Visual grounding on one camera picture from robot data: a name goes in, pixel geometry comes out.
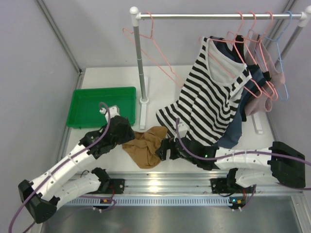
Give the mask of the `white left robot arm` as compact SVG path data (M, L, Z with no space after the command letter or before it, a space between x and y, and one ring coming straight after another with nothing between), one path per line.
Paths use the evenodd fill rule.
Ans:
M18 185L21 201L35 223L51 218L63 205L88 193L104 194L111 190L111 180L105 169L96 167L83 177L70 181L73 175L117 145L135 138L129 120L114 116L109 125L91 131L76 144L59 163L32 181Z

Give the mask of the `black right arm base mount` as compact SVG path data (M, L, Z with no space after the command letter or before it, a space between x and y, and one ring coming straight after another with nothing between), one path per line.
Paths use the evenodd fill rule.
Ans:
M210 180L213 194L241 194L243 188L227 178L214 178Z

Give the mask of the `tan tank top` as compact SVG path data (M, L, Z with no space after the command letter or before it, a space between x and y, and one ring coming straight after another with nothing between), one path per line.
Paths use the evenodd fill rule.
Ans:
M161 162L156 151L160 148L162 140L166 138L167 132L168 129L164 126L154 126L145 132L135 132L135 138L122 144L122 149L139 168L154 168Z

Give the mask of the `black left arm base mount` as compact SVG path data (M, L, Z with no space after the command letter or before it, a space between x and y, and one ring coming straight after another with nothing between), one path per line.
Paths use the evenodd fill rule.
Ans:
M125 188L125 179L110 179L109 184L100 186L98 190L88 194L123 194Z

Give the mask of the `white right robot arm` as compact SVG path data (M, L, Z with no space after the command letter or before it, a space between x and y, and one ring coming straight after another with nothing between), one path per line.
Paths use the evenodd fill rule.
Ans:
M257 150L234 150L218 146L203 146L187 138L165 139L156 154L166 160L182 158L203 170L225 170L227 188L239 192L256 184L275 184L304 189L305 156L286 145L275 141L270 147Z

